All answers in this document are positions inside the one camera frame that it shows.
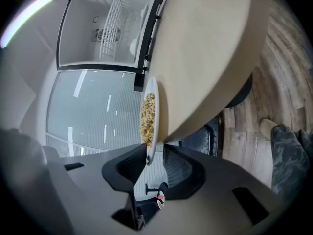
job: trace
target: shoe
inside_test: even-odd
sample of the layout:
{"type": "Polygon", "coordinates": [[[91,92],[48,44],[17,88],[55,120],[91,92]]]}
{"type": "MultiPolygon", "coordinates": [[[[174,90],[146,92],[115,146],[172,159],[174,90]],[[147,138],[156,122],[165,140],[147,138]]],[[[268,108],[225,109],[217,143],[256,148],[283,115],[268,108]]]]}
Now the shoe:
{"type": "Polygon", "coordinates": [[[273,121],[269,119],[263,119],[260,122],[260,130],[264,137],[270,140],[270,135],[272,132],[272,129],[277,126],[278,124],[274,123],[273,121]]]}

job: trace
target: wire rack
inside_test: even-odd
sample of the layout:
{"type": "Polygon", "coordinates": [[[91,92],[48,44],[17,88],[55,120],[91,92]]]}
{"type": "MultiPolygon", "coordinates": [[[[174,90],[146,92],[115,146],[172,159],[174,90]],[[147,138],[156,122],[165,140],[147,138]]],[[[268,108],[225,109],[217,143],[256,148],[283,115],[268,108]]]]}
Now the wire rack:
{"type": "Polygon", "coordinates": [[[123,5],[121,0],[113,0],[103,26],[99,60],[115,61],[116,49],[122,27],[123,5]]]}

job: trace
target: camouflage pants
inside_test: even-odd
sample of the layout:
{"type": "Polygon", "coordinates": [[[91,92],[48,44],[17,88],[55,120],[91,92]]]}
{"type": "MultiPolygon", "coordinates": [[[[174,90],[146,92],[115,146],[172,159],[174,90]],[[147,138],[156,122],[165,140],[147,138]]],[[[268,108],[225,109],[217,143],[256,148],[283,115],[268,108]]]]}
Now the camouflage pants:
{"type": "Polygon", "coordinates": [[[285,201],[292,201],[301,190],[313,165],[313,132],[292,132],[278,125],[271,132],[273,155],[272,190],[285,201]]]}

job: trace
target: round table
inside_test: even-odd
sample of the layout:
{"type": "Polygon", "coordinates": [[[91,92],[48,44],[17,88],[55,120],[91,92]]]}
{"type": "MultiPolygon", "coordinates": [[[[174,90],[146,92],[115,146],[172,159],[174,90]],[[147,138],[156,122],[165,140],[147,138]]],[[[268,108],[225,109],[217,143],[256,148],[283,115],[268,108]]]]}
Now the round table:
{"type": "Polygon", "coordinates": [[[216,116],[261,53],[268,0],[167,0],[145,78],[159,86],[158,141],[181,139],[216,116]]]}

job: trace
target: wooden floor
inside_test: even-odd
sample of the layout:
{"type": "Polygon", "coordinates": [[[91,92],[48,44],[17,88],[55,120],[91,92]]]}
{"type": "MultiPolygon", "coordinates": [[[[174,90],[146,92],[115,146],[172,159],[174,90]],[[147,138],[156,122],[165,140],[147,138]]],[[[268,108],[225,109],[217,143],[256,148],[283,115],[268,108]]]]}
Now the wooden floor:
{"type": "Polygon", "coordinates": [[[283,0],[270,0],[268,33],[253,72],[253,86],[240,105],[224,110],[223,158],[271,187],[270,141],[259,122],[269,118],[293,131],[313,129],[312,48],[283,0]]]}

